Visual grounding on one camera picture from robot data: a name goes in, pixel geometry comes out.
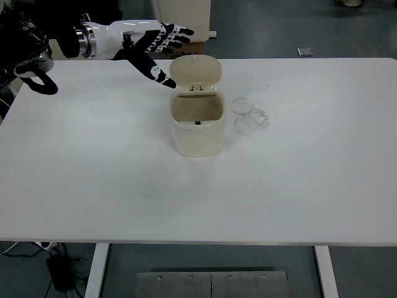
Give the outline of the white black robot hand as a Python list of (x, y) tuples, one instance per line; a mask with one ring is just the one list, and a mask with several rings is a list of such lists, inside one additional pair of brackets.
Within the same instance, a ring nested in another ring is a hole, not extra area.
[(96, 55), (111, 60), (126, 60), (143, 76), (169, 88), (176, 88), (171, 79), (149, 56), (150, 53), (171, 53), (190, 42), (193, 30), (157, 20), (119, 20), (110, 25), (89, 24), (96, 38)]

